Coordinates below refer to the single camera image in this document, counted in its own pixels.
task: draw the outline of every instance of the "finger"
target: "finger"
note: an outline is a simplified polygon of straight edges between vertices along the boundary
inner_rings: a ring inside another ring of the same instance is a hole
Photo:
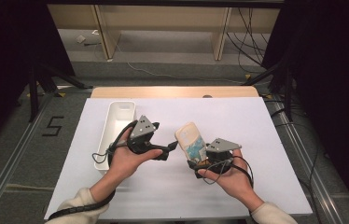
[[[241,149],[239,149],[239,148],[234,149],[234,150],[232,151],[232,156],[242,157],[242,151],[241,151]]]
[[[162,152],[163,151],[161,149],[152,149],[138,155],[138,158],[140,159],[140,163],[142,163],[157,158],[160,154],[162,154]]]
[[[218,179],[218,174],[209,171],[209,170],[205,170],[205,169],[201,169],[198,170],[198,174],[203,176],[204,178],[208,178],[210,180],[217,180]]]
[[[132,127],[128,128],[119,140],[127,140],[129,135],[131,134],[132,129]]]

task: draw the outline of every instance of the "metal rail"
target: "metal rail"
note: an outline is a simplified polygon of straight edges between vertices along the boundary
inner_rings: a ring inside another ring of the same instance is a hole
[[[274,96],[274,98],[275,100],[280,100],[277,96]],[[280,103],[276,103],[275,107],[278,110],[284,109],[283,104],[280,104]],[[306,172],[307,175],[310,175],[311,172],[313,172],[312,187],[314,188],[316,197],[319,200],[329,223],[332,223],[332,224],[344,223],[341,215],[339,214],[337,205],[329,195],[328,190],[319,175],[319,172],[317,171],[316,168],[312,169],[312,167],[314,167],[314,161],[309,156],[309,153],[306,150],[305,145],[302,143],[302,140],[300,139],[300,136],[294,124],[289,123],[284,113],[280,113],[279,115],[280,115],[281,121],[283,123],[288,124],[288,125],[285,125],[286,132],[291,140],[291,143],[293,144],[293,147],[296,149],[296,152],[300,158],[300,162],[302,164],[304,171]]]
[[[2,173],[0,174],[0,198],[3,195],[3,192],[7,186],[8,181],[14,174],[20,160],[32,139],[35,129],[41,121],[41,118],[44,115],[44,112],[49,104],[50,100],[53,98],[53,93],[46,94],[41,102],[41,107],[39,113],[37,113],[34,121],[30,122],[23,133],[21,140],[18,142],[14,151],[12,152],[10,158],[8,159],[6,166],[4,167]]]

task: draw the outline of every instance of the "white table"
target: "white table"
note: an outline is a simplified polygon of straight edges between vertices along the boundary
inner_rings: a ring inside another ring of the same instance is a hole
[[[73,198],[78,189],[90,187],[102,175],[91,154],[99,148],[107,109],[113,101],[131,100],[136,114],[161,125],[151,139],[166,146],[175,141],[175,130],[189,121],[198,126],[203,139],[220,137],[243,146],[250,163],[255,190],[265,201],[276,203],[291,215],[312,210],[288,160],[265,104],[258,97],[88,99],[54,190],[46,217],[60,203]],[[191,220],[247,217],[248,210],[222,188],[207,185],[188,168],[177,147],[168,161],[148,161],[125,180],[107,212],[100,219],[113,221]]]

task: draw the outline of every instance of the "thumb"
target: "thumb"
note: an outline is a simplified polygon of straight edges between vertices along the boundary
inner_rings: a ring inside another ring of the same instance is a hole
[[[157,158],[160,154],[162,154],[162,152],[163,151],[161,149],[152,149],[143,154],[140,154],[139,156],[141,161],[144,162]]]
[[[210,170],[201,169],[201,170],[198,170],[198,174],[210,180],[216,180],[218,178],[218,174]]]

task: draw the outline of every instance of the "wrist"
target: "wrist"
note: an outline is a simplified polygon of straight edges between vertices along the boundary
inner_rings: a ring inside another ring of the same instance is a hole
[[[238,199],[241,203],[243,203],[244,206],[246,206],[250,212],[253,212],[254,210],[256,210],[264,204],[264,201],[260,199],[256,192],[253,190],[247,193],[243,193],[235,198]]]
[[[90,188],[92,198],[97,203],[106,199],[122,182],[122,178],[118,175],[107,172],[96,184]]]

